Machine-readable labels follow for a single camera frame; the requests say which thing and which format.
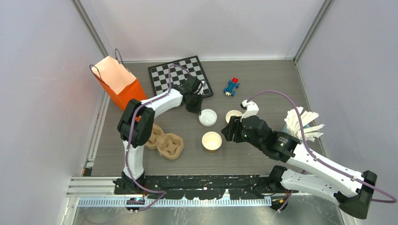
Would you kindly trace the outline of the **blue straw holder cup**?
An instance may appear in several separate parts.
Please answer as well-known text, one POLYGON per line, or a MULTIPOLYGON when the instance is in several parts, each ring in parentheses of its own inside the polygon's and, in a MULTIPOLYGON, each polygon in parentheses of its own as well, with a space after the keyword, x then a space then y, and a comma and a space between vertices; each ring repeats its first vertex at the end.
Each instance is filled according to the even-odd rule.
POLYGON ((288 126, 287 126, 287 125, 285 125, 285 126, 282 128, 282 132, 289 134, 289 130, 288 130, 288 126))

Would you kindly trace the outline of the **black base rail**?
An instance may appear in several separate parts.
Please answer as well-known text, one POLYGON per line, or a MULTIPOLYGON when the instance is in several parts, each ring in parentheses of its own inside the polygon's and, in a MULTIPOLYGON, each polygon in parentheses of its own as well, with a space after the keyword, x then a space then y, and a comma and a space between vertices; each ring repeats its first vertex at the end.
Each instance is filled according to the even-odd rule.
POLYGON ((264 196, 287 196, 288 191, 266 175, 146 175, 133 181, 113 181, 116 195, 140 195, 155 200, 219 200, 225 194, 232 200, 261 199, 264 196))

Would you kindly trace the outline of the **orange paper bag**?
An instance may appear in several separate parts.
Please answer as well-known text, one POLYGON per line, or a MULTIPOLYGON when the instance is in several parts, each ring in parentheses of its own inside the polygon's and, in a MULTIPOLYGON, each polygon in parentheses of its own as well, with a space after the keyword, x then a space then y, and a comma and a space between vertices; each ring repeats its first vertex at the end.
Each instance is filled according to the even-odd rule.
POLYGON ((121 110, 125 110, 131 99, 148 99, 138 78, 125 66, 118 49, 115 49, 115 57, 109 55, 89 69, 121 110))

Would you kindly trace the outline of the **brown paper coffee cup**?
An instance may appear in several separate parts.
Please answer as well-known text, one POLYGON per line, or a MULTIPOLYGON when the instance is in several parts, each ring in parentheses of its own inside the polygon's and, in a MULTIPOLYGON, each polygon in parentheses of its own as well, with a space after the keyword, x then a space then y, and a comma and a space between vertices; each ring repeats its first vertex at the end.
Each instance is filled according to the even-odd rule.
POLYGON ((214 153, 220 148, 222 138, 217 132, 211 131, 202 136, 201 142, 207 152, 214 153))

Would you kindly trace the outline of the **white paper-wrapped straws bundle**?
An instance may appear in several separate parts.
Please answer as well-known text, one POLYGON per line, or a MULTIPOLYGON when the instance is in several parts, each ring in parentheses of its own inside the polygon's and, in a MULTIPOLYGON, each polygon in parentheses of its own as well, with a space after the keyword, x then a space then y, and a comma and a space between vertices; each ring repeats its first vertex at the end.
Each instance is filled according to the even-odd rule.
POLYGON ((284 119, 285 125, 288 126, 289 135, 303 141, 303 136, 307 141, 314 142, 316 138, 320 138, 323 132, 320 130, 324 127, 324 124, 317 126, 310 126, 319 114, 316 112, 305 111, 303 107, 297 107, 299 116, 295 109, 291 109, 287 112, 287 116, 284 119))

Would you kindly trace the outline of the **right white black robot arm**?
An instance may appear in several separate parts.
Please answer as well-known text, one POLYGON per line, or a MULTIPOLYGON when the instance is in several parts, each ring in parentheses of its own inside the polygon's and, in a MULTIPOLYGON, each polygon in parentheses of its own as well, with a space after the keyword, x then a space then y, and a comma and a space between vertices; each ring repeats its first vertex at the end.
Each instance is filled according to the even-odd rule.
POLYGON ((274 166, 268 176, 268 187, 273 192, 297 190, 336 204, 346 214, 366 219, 373 197, 377 175, 372 171, 358 172, 345 168, 307 150, 297 138, 273 131, 257 116, 242 119, 231 117, 221 130, 225 139, 235 143, 249 143, 270 159, 299 167, 308 172, 300 174, 284 166, 274 166))

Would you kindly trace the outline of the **white plastic cup lid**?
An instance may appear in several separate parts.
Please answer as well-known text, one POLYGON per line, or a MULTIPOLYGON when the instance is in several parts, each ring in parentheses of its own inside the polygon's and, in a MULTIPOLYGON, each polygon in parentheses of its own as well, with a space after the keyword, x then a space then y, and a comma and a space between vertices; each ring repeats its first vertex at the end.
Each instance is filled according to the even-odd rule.
POLYGON ((199 122, 205 127, 213 126, 217 121, 217 114, 212 109, 203 109, 199 115, 199 122))

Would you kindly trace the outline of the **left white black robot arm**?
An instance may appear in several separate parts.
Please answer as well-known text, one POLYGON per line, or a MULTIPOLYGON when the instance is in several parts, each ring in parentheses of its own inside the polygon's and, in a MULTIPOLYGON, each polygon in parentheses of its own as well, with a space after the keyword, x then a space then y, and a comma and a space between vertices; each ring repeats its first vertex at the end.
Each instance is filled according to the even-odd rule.
POLYGON ((133 194, 144 188, 143 150, 149 140, 154 119, 162 113, 184 105, 188 112, 200 114, 204 83, 189 75, 179 85, 169 88, 147 100, 132 99, 128 102, 117 130, 124 144, 124 168, 118 184, 133 194))

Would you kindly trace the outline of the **brown pulp cup carrier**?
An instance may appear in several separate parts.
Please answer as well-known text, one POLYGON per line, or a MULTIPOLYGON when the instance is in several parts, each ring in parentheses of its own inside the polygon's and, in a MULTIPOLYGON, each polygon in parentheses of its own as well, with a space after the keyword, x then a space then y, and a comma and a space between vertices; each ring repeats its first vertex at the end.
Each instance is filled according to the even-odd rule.
POLYGON ((161 127, 153 124, 151 136, 145 146, 149 149, 157 149, 162 156, 169 160, 175 160, 184 149, 184 141, 173 133, 164 133, 161 127))

